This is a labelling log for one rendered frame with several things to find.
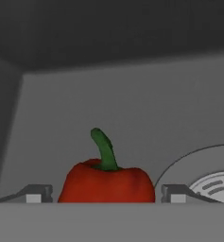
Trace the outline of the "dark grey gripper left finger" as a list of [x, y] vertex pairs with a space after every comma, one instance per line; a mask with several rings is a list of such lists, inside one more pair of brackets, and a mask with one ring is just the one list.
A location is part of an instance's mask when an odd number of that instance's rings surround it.
[[0, 203], [52, 203], [51, 184], [29, 184], [19, 192], [0, 198]]

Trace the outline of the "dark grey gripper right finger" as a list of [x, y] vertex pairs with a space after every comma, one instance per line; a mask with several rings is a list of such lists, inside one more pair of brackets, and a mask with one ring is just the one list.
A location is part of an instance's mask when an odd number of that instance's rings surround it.
[[218, 203], [218, 200], [196, 194], [185, 184], [164, 184], [162, 203]]

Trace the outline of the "red bell pepper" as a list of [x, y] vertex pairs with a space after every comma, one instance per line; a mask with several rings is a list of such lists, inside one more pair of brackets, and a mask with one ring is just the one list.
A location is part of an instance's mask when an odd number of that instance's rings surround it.
[[58, 202], [153, 203], [155, 189], [148, 174], [141, 168], [119, 167], [112, 142], [101, 129], [93, 128], [91, 137], [101, 158], [78, 163], [70, 170]]

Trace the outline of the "grey metal sink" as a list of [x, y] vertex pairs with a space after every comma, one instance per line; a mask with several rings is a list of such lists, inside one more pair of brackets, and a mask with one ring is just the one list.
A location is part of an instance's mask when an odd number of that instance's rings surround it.
[[224, 145], [224, 0], [0, 0], [0, 197], [97, 150], [158, 179]]

